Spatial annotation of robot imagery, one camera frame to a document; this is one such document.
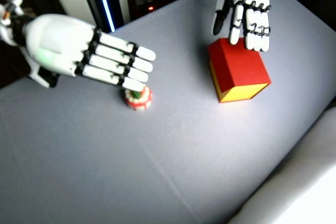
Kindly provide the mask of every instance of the red and white cake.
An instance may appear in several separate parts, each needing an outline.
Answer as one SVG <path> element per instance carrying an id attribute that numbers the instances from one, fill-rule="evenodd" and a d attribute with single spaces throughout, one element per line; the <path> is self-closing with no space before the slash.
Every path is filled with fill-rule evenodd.
<path id="1" fill-rule="evenodd" d="M 152 103 L 152 90 L 147 86 L 141 92 L 125 90 L 126 103 L 134 110 L 146 110 Z"/>

